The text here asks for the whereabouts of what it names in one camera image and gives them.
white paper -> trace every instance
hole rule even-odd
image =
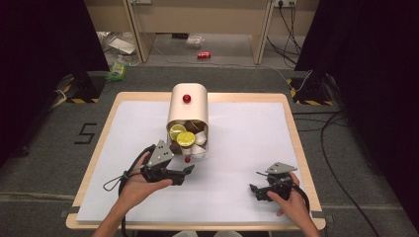
[[[77,221],[102,221],[118,198],[118,187],[102,186],[128,169],[136,156],[165,140],[169,102],[122,102],[106,138]],[[257,201],[249,184],[267,187],[264,173],[275,162],[297,167],[281,103],[209,103],[208,158],[186,164],[174,159],[170,169],[195,164],[182,186],[151,195],[126,216],[127,222],[243,223],[279,222],[274,202]],[[300,178],[299,170],[295,171]]]

wall outlet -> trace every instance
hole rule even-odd
[[[283,8],[291,8],[295,7],[296,0],[282,0],[283,1]],[[274,6],[280,7],[280,0],[274,0]]]

hand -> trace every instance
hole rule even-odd
[[[293,182],[299,186],[299,180],[293,172],[290,172]],[[295,223],[304,233],[304,236],[320,236],[317,227],[314,225],[302,196],[294,189],[291,190],[288,200],[282,199],[274,192],[268,191],[269,198],[280,205],[281,209],[277,216],[285,214],[293,223]]]
[[[145,152],[138,160],[135,167],[139,167],[148,154],[148,151]],[[132,171],[129,175],[130,178],[126,182],[117,201],[126,209],[126,211],[140,204],[152,193],[172,185],[172,180],[170,179],[156,183],[148,183],[145,181],[144,177],[139,174],[139,169]]]

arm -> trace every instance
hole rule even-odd
[[[148,153],[149,152],[144,153],[144,155],[136,163],[136,166],[140,166],[142,164]],[[126,186],[120,194],[120,197],[92,236],[114,236],[124,216],[126,216],[131,208],[142,203],[155,191],[164,189],[170,185],[172,185],[172,180],[170,179],[162,180],[156,183],[147,183],[138,171],[132,172],[129,180],[126,182]]]
[[[293,182],[296,185],[299,185],[299,180],[296,175],[293,172],[290,172],[290,174],[293,178]],[[304,199],[297,191],[292,190],[288,200],[282,199],[279,195],[271,191],[268,192],[268,196],[281,206],[281,209],[277,212],[277,216],[285,214],[301,229],[306,237],[320,236],[317,227],[314,225],[314,222],[305,208]]]

red knob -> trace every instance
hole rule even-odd
[[[183,97],[183,100],[184,100],[185,103],[190,103],[191,102],[191,96],[187,94]]]

